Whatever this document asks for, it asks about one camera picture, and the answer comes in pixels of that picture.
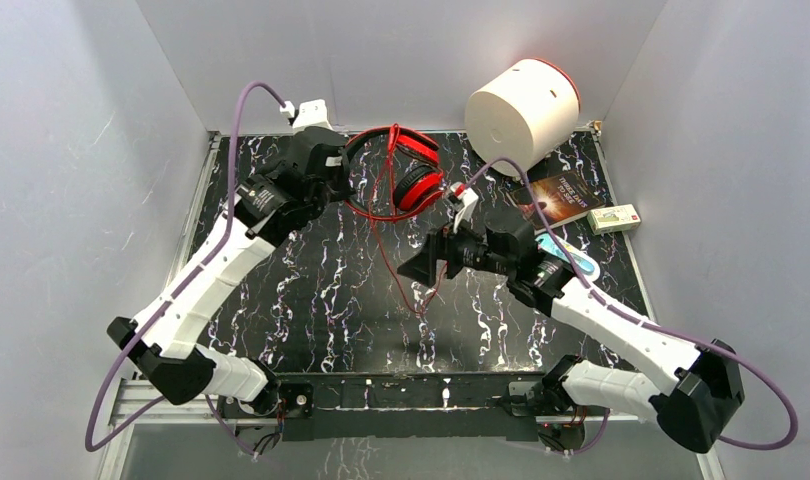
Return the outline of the red black headphones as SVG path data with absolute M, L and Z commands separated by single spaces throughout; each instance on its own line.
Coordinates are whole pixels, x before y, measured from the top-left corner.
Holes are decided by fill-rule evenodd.
M 371 213 L 367 206 L 352 196 L 346 205 L 358 216 L 368 220 L 395 223 L 412 218 L 430 207 L 442 195 L 444 170 L 440 165 L 439 145 L 427 135 L 399 124 L 375 127 L 350 138 L 344 148 L 344 158 L 351 160 L 373 138 L 387 138 L 383 173 L 389 181 L 393 210 L 389 215 Z M 401 153 L 417 162 L 401 179 L 392 173 L 393 159 Z

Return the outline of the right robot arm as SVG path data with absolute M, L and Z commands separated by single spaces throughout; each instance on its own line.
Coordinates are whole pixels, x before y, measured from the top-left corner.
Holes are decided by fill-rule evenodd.
M 445 263 L 448 278 L 463 268 L 505 276 L 506 288 L 523 305 L 584 332 L 633 367 L 606 368 L 566 355 L 527 392 L 530 403 L 558 414 L 581 406 L 632 414 L 655 422 L 687 450 L 706 453 L 744 402 L 738 365 L 718 353 L 728 345 L 715 340 L 698 347 L 652 331 L 649 322 L 628 320 L 628 308 L 584 286 L 567 261 L 539 246 L 525 221 L 496 223 L 482 234 L 447 223 L 431 230 L 397 272 L 431 286 L 438 262 Z

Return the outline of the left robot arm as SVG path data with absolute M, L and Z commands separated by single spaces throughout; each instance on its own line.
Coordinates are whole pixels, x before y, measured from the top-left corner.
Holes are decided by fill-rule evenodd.
M 200 394 L 230 397 L 256 416 L 278 407 L 278 380 L 268 367 L 206 347 L 199 335 L 291 233 L 352 194 L 346 143 L 317 126 L 293 135 L 281 156 L 229 195 L 206 241 L 164 291 L 134 318 L 111 322 L 108 335 L 165 400 L 181 405 Z

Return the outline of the dark paperback book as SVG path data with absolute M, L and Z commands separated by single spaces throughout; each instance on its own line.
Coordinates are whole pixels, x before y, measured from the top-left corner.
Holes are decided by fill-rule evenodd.
M 605 201 L 575 171 L 533 181 L 530 186 L 534 197 L 531 197 L 526 187 L 512 191 L 507 197 L 534 225 L 536 232 L 545 230 L 539 212 L 555 228 L 574 222 L 589 211 L 605 205 Z

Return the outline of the blue packaged toothbrush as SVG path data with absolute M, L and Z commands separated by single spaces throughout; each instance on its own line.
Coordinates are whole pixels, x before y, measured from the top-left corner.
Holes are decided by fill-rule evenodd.
M 579 267 L 580 271 L 590 282 L 594 282 L 599 279 L 601 275 L 601 268 L 599 264 L 597 263 L 596 260 L 594 260 L 584 251 L 578 249 L 577 247 L 571 245 L 569 242 L 561 238 L 559 238 L 558 241 L 555 241 L 546 232 L 539 234 L 536 237 L 536 241 L 541 250 L 544 250 L 552 255 L 555 255 L 566 262 L 569 262 L 567 256 L 562 251 L 562 248 L 564 248 L 573 258 L 574 262 Z

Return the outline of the white cylindrical container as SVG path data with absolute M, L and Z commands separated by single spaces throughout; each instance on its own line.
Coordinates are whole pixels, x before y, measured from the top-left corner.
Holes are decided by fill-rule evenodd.
M 577 87 L 563 70 L 522 59 L 472 93 L 465 133 L 484 161 L 506 158 L 527 171 L 569 139 L 581 111 Z

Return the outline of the small green white box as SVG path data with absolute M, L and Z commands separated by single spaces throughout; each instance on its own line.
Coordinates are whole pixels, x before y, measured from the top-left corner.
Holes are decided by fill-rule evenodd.
M 586 219 L 596 235 L 634 230 L 642 223 L 640 215 L 631 204 L 593 209 Z

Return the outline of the black front mounting rail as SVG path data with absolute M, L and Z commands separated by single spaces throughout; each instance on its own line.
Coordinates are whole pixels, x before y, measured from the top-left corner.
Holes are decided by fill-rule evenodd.
M 289 441 L 503 437 L 534 441 L 555 409 L 539 372 L 282 374 Z

